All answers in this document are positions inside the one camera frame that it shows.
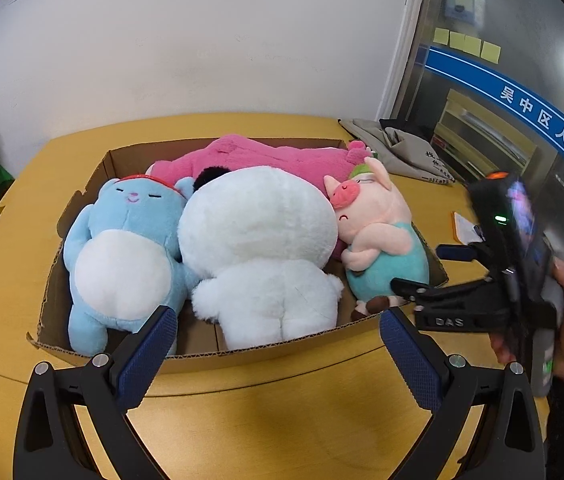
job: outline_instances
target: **blue banner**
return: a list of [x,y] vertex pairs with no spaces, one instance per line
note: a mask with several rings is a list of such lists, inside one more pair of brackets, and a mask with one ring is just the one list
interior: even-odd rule
[[433,46],[425,67],[496,102],[564,155],[564,115],[539,95],[505,75]]

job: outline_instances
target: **orange light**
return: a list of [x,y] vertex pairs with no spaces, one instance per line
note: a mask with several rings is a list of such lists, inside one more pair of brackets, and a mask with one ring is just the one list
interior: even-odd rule
[[508,173],[506,171],[497,171],[495,173],[491,173],[489,176],[487,176],[487,178],[489,180],[497,180],[499,178],[506,178],[508,176]]

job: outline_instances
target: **gray bag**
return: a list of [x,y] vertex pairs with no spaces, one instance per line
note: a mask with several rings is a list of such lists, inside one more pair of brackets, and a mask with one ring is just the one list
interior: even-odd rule
[[338,122],[352,136],[376,152],[377,158],[389,173],[434,184],[456,181],[426,140],[394,128],[383,130],[376,121],[338,119]]

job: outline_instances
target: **bear's white belly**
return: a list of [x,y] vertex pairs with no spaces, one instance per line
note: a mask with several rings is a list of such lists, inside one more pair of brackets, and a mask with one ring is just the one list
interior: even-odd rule
[[86,243],[73,277],[80,296],[93,310],[135,320],[150,316],[166,299],[171,263],[161,245],[111,229]]

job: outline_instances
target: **yellow table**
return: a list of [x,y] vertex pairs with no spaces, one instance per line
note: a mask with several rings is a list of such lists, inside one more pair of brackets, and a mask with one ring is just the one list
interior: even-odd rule
[[[0,204],[0,480],[11,478],[20,406],[34,365],[59,359],[36,350],[49,267],[59,247],[56,222],[84,189],[107,150],[138,142],[217,137],[349,140],[335,120],[274,114],[200,114],[114,124],[51,140]],[[396,176],[413,219],[431,247],[453,243],[451,211],[471,218],[461,186]],[[475,279],[479,264],[445,264],[451,283]],[[445,352],[473,365],[496,365],[485,335],[435,335]],[[546,420],[546,403],[539,402]],[[84,433],[103,476],[118,478],[85,409]],[[450,478],[466,451],[473,408],[444,470]],[[376,330],[311,351],[239,367],[156,378],[129,418],[162,468],[177,479],[387,478],[424,427]]]

